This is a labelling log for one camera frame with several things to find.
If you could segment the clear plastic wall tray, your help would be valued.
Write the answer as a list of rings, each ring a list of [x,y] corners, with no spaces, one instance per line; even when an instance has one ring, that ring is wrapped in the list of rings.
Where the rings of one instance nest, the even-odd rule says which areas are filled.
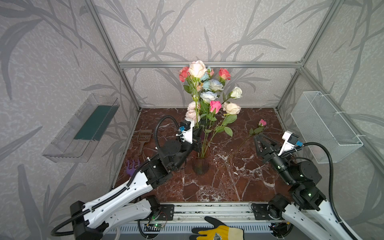
[[[119,107],[117,97],[90,94],[42,155],[54,163],[87,163]]]

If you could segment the purple plastic hook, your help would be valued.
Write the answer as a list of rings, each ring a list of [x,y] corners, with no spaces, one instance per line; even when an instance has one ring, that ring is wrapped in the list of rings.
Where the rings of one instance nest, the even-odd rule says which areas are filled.
[[[131,177],[140,166],[140,160],[127,160],[125,174]]]

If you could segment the yellow black work glove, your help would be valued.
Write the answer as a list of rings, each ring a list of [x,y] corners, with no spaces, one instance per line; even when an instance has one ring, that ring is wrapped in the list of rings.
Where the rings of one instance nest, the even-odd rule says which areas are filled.
[[[244,240],[243,229],[229,227],[220,220],[209,216],[204,219],[213,228],[193,228],[190,240]]]

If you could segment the red pink rose stem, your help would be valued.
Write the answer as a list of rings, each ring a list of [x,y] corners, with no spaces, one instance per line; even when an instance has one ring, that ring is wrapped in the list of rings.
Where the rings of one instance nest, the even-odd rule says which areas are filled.
[[[193,78],[191,77],[191,74],[189,72],[189,67],[183,67],[179,71],[179,79],[182,83],[184,83],[184,85],[183,85],[184,90],[187,93],[191,94],[192,90],[194,88],[194,82],[193,82]]]

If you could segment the pale pink flower stem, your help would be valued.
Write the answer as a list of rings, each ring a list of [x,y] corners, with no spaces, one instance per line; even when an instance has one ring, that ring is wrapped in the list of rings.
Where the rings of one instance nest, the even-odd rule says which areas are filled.
[[[185,114],[186,119],[194,120],[195,123],[200,121],[200,103],[191,102],[187,107],[187,112]]]

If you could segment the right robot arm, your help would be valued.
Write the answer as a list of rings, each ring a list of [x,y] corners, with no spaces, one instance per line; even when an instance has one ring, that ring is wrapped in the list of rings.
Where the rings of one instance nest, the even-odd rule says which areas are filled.
[[[263,135],[254,136],[257,156],[270,164],[281,179],[290,186],[291,203],[281,194],[268,203],[266,213],[275,220],[284,220],[297,227],[312,240],[359,240],[360,236],[340,217],[333,199],[334,166],[330,152],[315,142],[301,143],[299,137],[286,131],[284,143]],[[329,162],[329,187],[325,195],[317,187],[322,179],[316,165],[309,160],[294,163],[291,155],[305,147],[315,146],[324,151]]]

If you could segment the hot pink rose stem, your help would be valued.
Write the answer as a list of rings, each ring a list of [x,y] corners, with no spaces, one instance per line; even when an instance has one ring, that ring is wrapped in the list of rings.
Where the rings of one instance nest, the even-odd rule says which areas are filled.
[[[203,124],[203,132],[204,138],[202,142],[202,150],[200,153],[201,158],[205,158],[208,152],[208,148],[211,144],[212,137],[214,134],[214,128],[218,121],[217,114],[222,108],[222,104],[220,101],[210,101],[210,103],[202,102],[201,110],[203,113],[202,124]]]

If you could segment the small magenta rose stem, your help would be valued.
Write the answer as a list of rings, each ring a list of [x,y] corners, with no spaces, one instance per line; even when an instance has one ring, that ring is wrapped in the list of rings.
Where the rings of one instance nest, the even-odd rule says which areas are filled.
[[[243,145],[243,144],[244,144],[250,137],[262,133],[262,132],[264,131],[266,125],[267,125],[267,122],[266,122],[265,120],[261,119],[261,120],[259,121],[258,126],[257,126],[256,128],[254,128],[254,129],[251,128],[251,129],[249,130],[249,134],[248,134],[248,136],[243,140],[243,142],[240,144],[240,146],[237,148],[237,150],[239,150],[239,149],[242,147],[242,145]]]

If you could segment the white blue rose stem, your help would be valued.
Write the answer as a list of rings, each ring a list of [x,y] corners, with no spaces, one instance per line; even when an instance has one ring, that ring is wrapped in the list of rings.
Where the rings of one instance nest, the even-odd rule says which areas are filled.
[[[202,124],[202,117],[203,117],[203,113],[202,113],[202,110],[201,110],[201,103],[204,101],[206,103],[210,103],[210,101],[216,101],[218,98],[217,94],[216,93],[213,93],[211,91],[207,91],[207,92],[202,92],[200,94],[200,123]]]
[[[209,90],[213,93],[224,90],[224,85],[218,80],[209,80]]]

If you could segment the coral pink rose stem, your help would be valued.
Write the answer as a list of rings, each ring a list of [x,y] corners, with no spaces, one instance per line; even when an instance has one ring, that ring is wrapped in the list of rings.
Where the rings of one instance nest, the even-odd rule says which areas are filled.
[[[218,91],[219,92],[223,92],[224,91],[224,87],[227,83],[227,81],[229,81],[231,79],[231,74],[230,72],[227,70],[227,69],[223,69],[223,68],[220,68],[219,70],[219,89]],[[227,102],[228,99],[230,99],[230,94],[222,94],[223,96],[223,103]]]

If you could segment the large pale pink rose stem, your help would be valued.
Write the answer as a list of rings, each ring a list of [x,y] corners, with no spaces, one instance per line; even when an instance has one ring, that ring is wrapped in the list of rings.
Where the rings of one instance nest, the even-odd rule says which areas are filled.
[[[240,111],[241,107],[235,103],[225,102],[222,104],[222,108],[217,114],[218,121],[214,128],[211,143],[213,142],[214,137],[219,133],[226,133],[230,137],[233,136],[233,130],[229,127],[229,125],[237,120]]]

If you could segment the light blue flower stem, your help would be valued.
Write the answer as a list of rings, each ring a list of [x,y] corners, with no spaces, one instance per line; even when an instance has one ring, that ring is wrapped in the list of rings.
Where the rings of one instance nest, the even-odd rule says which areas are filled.
[[[208,72],[205,72],[204,75],[201,77],[201,84],[200,87],[204,90],[208,90],[210,87],[210,80],[211,76]]]

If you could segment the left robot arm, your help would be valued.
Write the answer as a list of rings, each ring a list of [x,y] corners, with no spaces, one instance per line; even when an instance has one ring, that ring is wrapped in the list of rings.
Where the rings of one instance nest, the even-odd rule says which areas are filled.
[[[174,139],[160,145],[158,130],[166,119],[174,122],[177,134]],[[77,240],[100,240],[109,231],[126,223],[158,214],[161,204],[155,196],[137,203],[132,201],[166,183],[191,152],[201,150],[202,131],[203,127],[193,119],[186,118],[178,123],[172,116],[162,117],[154,129],[157,153],[140,164],[130,179],[114,190],[93,201],[72,204],[71,217],[54,227],[51,236],[73,235]]]

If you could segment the cream white rose stem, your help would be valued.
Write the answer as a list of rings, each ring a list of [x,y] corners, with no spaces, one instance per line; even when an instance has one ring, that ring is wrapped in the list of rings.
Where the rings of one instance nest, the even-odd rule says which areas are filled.
[[[228,95],[224,95],[223,103],[227,102],[229,99],[240,99],[243,96],[243,91],[239,87],[235,87]]]

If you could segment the red glass vase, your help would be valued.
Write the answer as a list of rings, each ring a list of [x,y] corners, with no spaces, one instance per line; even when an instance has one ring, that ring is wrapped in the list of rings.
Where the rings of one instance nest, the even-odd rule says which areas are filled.
[[[208,158],[210,155],[211,153],[209,151],[206,152],[204,157],[196,151],[192,152],[192,168],[197,175],[204,175],[208,172],[210,168]]]

